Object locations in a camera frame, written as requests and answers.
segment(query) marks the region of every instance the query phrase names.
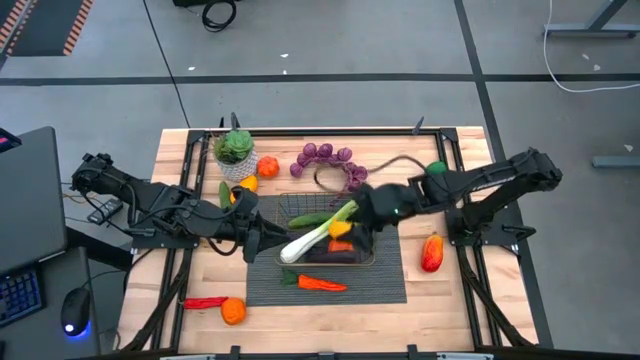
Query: white cable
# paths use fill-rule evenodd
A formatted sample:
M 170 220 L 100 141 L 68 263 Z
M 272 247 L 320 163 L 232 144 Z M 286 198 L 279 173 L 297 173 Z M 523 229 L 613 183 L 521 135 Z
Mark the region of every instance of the white cable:
M 551 15 L 553 15 L 553 0 L 549 0 L 549 19 L 547 20 L 547 26 L 544 27 L 542 53 L 544 54 L 544 63 L 547 65 L 547 71 L 549 72 L 549 75 L 551 75 L 553 82 L 555 82 L 560 89 L 570 93 L 588 93 L 588 92 L 604 91 L 604 90 L 625 90 L 625 89 L 631 89 L 631 88 L 640 86 L 640 83 L 638 83 L 638 84 L 627 85 L 627 86 L 602 87 L 602 88 L 585 89 L 585 90 L 574 90 L 574 89 L 569 89 L 562 86 L 562 84 L 560 84 L 558 79 L 556 79 L 555 75 L 553 75 L 553 72 L 551 71 L 551 67 L 549 66 L 549 60 L 547 59 L 547 35 L 549 31 L 549 25 L 551 24 Z

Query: orange tomato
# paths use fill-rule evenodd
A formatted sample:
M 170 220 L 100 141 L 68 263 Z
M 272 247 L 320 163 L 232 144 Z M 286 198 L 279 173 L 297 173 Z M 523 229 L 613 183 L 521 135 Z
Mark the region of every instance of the orange tomato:
M 247 307 L 242 299 L 228 298 L 220 306 L 220 314 L 227 325 L 238 325 L 247 317 Z

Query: metal table leg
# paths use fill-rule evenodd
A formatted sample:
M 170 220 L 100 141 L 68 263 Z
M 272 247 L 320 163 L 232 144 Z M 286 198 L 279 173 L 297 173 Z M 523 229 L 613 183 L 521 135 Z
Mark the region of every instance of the metal table leg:
M 640 156 L 594 156 L 591 161 L 598 169 L 640 168 Z
M 629 38 L 636 37 L 640 32 L 640 25 L 609 24 L 609 20 L 627 3 L 627 0 L 608 0 L 598 12 L 585 24 L 549 24 L 545 25 L 547 36 L 551 34 L 626 34 Z

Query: cucumber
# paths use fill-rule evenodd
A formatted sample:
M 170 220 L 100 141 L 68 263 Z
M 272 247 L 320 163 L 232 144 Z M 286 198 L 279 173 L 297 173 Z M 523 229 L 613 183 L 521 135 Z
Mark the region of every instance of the cucumber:
M 442 174 L 449 169 L 447 169 L 447 165 L 445 165 L 444 162 L 434 161 L 429 164 L 425 170 L 428 174 Z
M 301 229 L 307 226 L 317 226 L 324 224 L 331 219 L 335 213 L 319 212 L 313 214 L 305 214 L 289 221 L 289 229 Z
M 220 187 L 218 187 L 218 193 L 220 195 L 220 208 L 222 210 L 231 207 L 231 190 L 229 190 L 229 185 L 226 182 L 221 182 Z

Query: blue light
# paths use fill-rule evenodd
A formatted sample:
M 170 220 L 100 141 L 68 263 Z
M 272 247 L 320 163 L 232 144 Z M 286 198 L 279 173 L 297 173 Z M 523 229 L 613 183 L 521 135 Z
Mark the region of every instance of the blue light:
M 76 341 L 84 341 L 87 337 L 89 337 L 91 333 L 91 321 L 87 322 L 87 327 L 84 328 L 84 330 L 82 330 L 82 332 L 78 335 L 67 335 L 67 338 L 73 342 Z

